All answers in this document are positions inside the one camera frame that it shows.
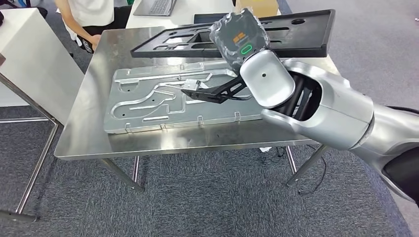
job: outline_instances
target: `white cloth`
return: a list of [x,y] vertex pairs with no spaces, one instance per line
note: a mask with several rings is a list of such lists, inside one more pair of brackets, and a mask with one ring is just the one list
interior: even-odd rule
[[[80,26],[106,26],[114,21],[113,0],[68,0],[71,13]],[[72,40],[82,45],[76,33],[65,23]]]

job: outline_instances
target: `floor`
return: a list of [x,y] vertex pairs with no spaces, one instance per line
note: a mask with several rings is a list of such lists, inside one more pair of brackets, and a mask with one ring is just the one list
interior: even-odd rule
[[[280,9],[335,8],[330,55],[342,75],[380,103],[417,108],[418,35],[412,30],[414,17],[409,22],[405,12],[417,3],[398,3],[405,11],[389,20],[386,12],[394,7],[387,1],[289,0],[289,6],[281,1]],[[52,1],[41,4],[50,12],[47,22],[85,71],[90,55],[69,40]],[[367,14],[376,8],[387,11]],[[404,44],[393,47],[401,38]],[[401,58],[399,54],[410,60],[391,60]],[[411,96],[403,97],[409,92]],[[0,118],[27,116],[36,113],[26,107],[0,109]],[[5,164],[0,167],[0,209],[17,205],[50,128],[46,122],[0,124],[0,159]],[[312,151],[293,147],[297,165]],[[146,191],[138,194],[95,160],[60,161],[51,153],[25,209],[41,221],[0,220],[0,236],[418,236],[369,167],[347,152],[332,150],[324,158],[326,175],[313,192],[325,164],[319,162],[288,188],[284,183],[291,172],[282,148],[142,157],[139,175]],[[132,172],[133,159],[115,162]]]

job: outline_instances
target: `metal tray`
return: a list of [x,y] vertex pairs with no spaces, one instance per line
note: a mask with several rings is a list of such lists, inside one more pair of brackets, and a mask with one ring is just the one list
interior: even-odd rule
[[116,70],[104,119],[107,133],[141,132],[260,119],[261,107],[248,88],[245,101],[223,104],[193,100],[181,92],[219,86],[235,78],[224,60]]

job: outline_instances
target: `table leg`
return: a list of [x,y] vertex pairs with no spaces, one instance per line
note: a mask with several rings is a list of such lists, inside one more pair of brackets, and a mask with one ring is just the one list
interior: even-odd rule
[[36,216],[17,214],[15,212],[8,212],[8,211],[1,211],[1,210],[0,210],[0,218],[12,220],[12,221],[23,221],[23,222],[35,222],[38,219]]
[[287,157],[288,157],[288,162],[290,163],[291,172],[294,175],[297,172],[297,168],[295,167],[295,162],[294,162],[293,154],[291,152],[291,147],[286,146],[285,151],[287,152]]
[[132,180],[137,182],[138,180],[138,167],[140,164],[140,156],[136,156],[134,159],[134,171],[132,172]]
[[322,155],[329,149],[326,145],[321,145],[310,158],[296,171],[296,173],[288,180],[287,185],[293,185],[308,169],[318,161]]
[[51,133],[46,141],[45,146],[43,147],[41,156],[35,166],[34,171],[32,172],[31,178],[29,179],[29,183],[26,185],[25,192],[23,193],[22,198],[20,199],[19,205],[17,206],[16,213],[22,214],[23,209],[25,208],[26,202],[28,201],[29,195],[31,194],[32,188],[34,187],[35,181],[38,178],[39,172],[42,168],[43,162],[45,161],[46,154],[51,147],[52,140],[54,139],[55,134],[57,133],[58,124],[55,123],[54,127],[52,128]]
[[123,172],[115,163],[109,158],[99,159],[108,170],[114,172],[124,183],[130,186],[132,189],[143,192],[144,188],[134,182],[125,172]]

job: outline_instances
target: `laptop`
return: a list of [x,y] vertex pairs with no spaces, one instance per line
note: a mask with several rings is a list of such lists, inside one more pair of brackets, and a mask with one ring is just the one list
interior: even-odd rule
[[134,16],[170,16],[176,0],[142,0]]

